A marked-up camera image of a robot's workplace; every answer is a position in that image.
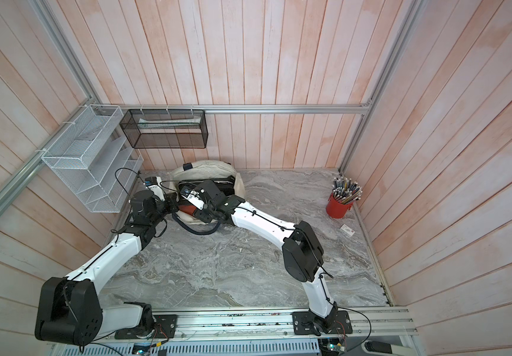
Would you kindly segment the cream canvas tote bag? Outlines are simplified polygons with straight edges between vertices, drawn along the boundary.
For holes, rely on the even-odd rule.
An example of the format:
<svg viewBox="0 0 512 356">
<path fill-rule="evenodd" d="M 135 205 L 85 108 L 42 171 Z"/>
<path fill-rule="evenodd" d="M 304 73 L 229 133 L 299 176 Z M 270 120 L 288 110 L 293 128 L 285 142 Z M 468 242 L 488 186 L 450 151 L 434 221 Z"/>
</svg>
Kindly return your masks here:
<svg viewBox="0 0 512 356">
<path fill-rule="evenodd" d="M 217 160 L 201 160 L 196 161 L 194 163 L 185 163 L 182 167 L 174 169 L 169 173 L 169 178 L 167 181 L 163 183 L 168 183 L 168 187 L 166 190 L 174 192 L 177 194 L 179 204 L 181 202 L 189 203 L 185 200 L 178 190 L 177 184 L 185 179 L 202 179 L 208 178 L 225 178 L 228 176 L 233 176 L 235 178 L 235 194 L 238 197 L 244 198 L 246 195 L 246 190 L 244 186 L 244 181 L 241 177 L 241 174 L 238 173 L 235 168 L 229 163 L 225 163 Z M 204 225 L 207 227 L 210 223 L 203 223 L 194 217 L 191 217 L 182 212 L 177 212 L 172 214 L 173 220 L 186 231 L 203 236 L 214 234 L 220 227 L 220 224 L 217 223 L 213 228 L 204 228 L 204 230 L 198 230 L 194 228 L 194 225 Z"/>
</svg>

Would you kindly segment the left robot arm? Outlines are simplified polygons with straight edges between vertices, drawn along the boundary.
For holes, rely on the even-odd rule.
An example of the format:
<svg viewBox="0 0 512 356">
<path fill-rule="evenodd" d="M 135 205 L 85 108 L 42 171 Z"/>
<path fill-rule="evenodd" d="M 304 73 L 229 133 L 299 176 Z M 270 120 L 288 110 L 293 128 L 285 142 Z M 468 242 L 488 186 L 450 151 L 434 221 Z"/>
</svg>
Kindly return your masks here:
<svg viewBox="0 0 512 356">
<path fill-rule="evenodd" d="M 137 192 L 130 200 L 125 224 L 104 249 L 64 277 L 52 277 L 42 286 L 34 336 L 39 341 L 85 347 L 91 342 L 127 330 L 138 338 L 155 332 L 152 307 L 129 302 L 103 308 L 98 298 L 106 283 L 155 238 L 157 226 L 177 211 L 177 195 L 158 187 Z"/>
</svg>

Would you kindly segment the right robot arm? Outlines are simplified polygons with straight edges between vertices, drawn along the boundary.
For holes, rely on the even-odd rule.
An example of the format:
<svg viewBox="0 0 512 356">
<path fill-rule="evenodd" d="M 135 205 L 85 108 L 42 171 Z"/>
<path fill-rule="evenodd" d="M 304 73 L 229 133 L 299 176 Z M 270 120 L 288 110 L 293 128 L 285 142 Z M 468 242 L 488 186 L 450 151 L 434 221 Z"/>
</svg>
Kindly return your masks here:
<svg viewBox="0 0 512 356">
<path fill-rule="evenodd" d="M 338 305 L 324 282 L 329 275 L 324 268 L 324 249 L 311 225 L 303 220 L 286 222 L 266 214 L 242 197 L 227 196 L 210 179 L 195 188 L 183 188 L 180 195 L 197 209 L 194 217 L 199 220 L 244 228 L 281 250 L 285 270 L 302 283 L 309 302 L 308 312 L 300 315 L 303 321 L 299 331 L 306 326 L 319 336 L 337 326 Z"/>
</svg>

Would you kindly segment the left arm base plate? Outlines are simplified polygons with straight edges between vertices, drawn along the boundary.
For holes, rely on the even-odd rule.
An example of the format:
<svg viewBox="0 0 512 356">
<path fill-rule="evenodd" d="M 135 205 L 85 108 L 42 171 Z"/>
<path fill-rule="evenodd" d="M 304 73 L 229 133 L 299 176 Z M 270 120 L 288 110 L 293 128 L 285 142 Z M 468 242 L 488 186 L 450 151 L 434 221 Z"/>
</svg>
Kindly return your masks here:
<svg viewBox="0 0 512 356">
<path fill-rule="evenodd" d="M 134 328 L 116 331 L 115 339 L 171 339 L 175 335 L 177 319 L 176 314 L 154 314 L 140 321 L 140 324 Z"/>
</svg>

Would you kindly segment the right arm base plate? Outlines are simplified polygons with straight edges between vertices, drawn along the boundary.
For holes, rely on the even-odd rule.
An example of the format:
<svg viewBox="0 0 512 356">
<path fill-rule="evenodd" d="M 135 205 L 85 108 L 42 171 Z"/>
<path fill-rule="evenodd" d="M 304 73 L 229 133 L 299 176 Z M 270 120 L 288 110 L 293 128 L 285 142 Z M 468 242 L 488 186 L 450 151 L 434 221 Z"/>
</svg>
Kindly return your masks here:
<svg viewBox="0 0 512 356">
<path fill-rule="evenodd" d="M 292 313 L 293 331 L 296 335 L 334 335 L 352 334 L 352 326 L 347 311 L 332 312 L 321 318 L 311 311 L 295 311 Z"/>
</svg>

